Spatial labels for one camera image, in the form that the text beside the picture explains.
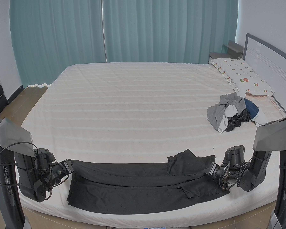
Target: blue denim cloth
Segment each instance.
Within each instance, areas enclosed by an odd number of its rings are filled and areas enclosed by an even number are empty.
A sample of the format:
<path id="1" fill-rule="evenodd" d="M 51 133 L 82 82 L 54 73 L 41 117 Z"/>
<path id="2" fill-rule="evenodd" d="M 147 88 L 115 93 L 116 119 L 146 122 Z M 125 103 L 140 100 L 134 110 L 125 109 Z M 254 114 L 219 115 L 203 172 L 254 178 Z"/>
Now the blue denim cloth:
<path id="1" fill-rule="evenodd" d="M 254 103 L 252 103 L 250 100 L 245 99 L 245 98 L 244 98 L 244 100 L 245 100 L 245 103 L 246 103 L 246 109 L 249 111 L 249 113 L 250 113 L 250 115 L 251 115 L 251 119 L 253 119 L 253 118 L 257 115 L 259 109 L 258 109 L 258 107 L 257 107 Z"/>

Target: pillow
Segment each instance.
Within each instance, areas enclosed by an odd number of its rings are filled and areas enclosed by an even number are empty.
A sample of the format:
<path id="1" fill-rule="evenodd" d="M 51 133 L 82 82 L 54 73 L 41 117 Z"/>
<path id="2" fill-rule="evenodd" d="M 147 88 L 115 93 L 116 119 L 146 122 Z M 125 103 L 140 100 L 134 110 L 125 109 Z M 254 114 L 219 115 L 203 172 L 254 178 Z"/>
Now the pillow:
<path id="1" fill-rule="evenodd" d="M 243 59 L 219 58 L 209 63 L 214 65 L 232 86 L 236 94 L 246 97 L 246 93 L 272 96 L 274 91 Z"/>

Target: white bedsheet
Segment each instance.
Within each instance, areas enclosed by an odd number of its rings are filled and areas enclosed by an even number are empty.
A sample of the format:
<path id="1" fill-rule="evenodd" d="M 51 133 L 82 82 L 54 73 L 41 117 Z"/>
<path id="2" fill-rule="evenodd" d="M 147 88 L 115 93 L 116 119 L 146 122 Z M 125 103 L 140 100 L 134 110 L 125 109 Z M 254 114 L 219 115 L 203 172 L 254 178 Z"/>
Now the white bedsheet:
<path id="1" fill-rule="evenodd" d="M 242 123 L 217 132 L 206 119 L 219 96 L 232 93 L 211 65 L 182 63 L 96 63 L 68 67 L 45 92 L 23 122 L 33 142 L 48 148 L 57 161 L 100 163 L 167 162 L 189 148 L 196 156 L 216 156 L 245 146 L 252 156 L 256 126 Z M 285 116 L 271 97 L 247 97 L 268 119 Z M 20 193 L 22 205 L 46 214 L 103 226 L 187 227 L 227 219 L 276 199 L 279 152 L 273 152 L 265 181 L 251 192 L 231 193 L 191 207 L 142 215 L 110 215 L 69 206 L 71 179 L 53 189 L 52 198 L 34 202 Z"/>

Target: headboard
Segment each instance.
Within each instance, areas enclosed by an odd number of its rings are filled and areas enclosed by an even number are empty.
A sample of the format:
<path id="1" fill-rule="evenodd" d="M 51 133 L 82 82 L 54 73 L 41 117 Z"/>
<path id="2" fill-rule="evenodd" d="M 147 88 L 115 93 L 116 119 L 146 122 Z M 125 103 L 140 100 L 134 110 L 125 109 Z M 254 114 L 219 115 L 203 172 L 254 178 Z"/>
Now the headboard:
<path id="1" fill-rule="evenodd" d="M 286 53 L 247 33 L 243 59 L 271 86 L 286 112 Z"/>

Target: folded black clothing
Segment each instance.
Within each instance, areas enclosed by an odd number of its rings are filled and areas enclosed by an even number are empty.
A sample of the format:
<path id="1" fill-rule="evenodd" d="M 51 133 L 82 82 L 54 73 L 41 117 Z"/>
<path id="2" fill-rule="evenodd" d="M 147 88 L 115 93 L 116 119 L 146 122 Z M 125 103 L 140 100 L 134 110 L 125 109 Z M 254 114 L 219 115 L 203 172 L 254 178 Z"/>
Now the folded black clothing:
<path id="1" fill-rule="evenodd" d="M 104 164 L 72 160 L 69 205 L 103 214 L 146 214 L 185 208 L 229 193 L 205 175 L 215 156 L 189 149 L 167 163 Z"/>
<path id="2" fill-rule="evenodd" d="M 228 126 L 225 129 L 226 132 L 232 131 L 235 127 L 240 127 L 242 122 L 248 122 L 251 120 L 251 115 L 248 109 L 244 109 L 240 115 L 234 115 L 231 118 L 228 118 Z"/>

